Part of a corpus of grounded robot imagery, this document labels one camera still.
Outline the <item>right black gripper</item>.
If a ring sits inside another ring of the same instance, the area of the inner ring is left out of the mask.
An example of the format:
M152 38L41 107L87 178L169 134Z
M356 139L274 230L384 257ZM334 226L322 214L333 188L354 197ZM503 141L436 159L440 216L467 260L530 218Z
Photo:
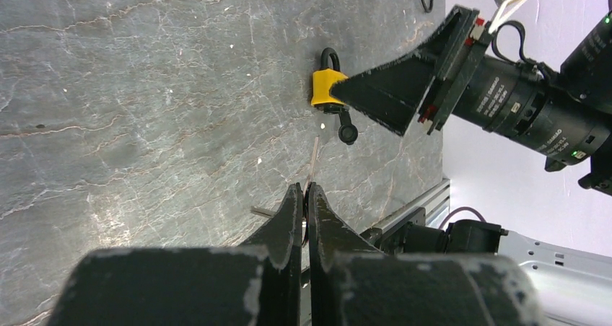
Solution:
M484 57L490 37L477 9L454 6L440 26L405 55L335 83L331 96L403 136L415 114L440 131Z

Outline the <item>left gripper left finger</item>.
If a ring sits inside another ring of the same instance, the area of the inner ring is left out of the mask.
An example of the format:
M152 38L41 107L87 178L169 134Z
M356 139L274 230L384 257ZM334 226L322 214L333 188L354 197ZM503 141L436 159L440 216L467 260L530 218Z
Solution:
M116 247L73 269L50 325L298 323L303 194L236 247Z

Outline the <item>yellow black padlock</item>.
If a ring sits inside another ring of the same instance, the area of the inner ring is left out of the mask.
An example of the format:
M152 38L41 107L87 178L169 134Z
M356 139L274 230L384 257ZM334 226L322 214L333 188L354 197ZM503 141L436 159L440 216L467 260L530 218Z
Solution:
M338 116L340 122L338 138L341 142L351 146L358 139L359 132L352 123L349 107L331 96L332 86L347 78L348 76L341 72L337 52L331 47L324 48L320 55L319 69L312 73L310 104L325 114Z

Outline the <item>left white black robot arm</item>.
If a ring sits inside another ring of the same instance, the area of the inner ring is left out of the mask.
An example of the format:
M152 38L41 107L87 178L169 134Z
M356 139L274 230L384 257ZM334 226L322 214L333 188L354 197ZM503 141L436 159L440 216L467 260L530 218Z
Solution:
M95 250L50 325L573 325L611 322L611 259L424 209L354 231L321 186L287 188L236 247Z

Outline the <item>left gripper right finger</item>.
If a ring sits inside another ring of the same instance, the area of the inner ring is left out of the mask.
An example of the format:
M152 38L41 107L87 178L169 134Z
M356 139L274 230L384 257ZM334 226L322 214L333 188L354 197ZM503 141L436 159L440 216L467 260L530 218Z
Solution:
M307 193L314 325L544 325L527 274L492 253L388 255Z

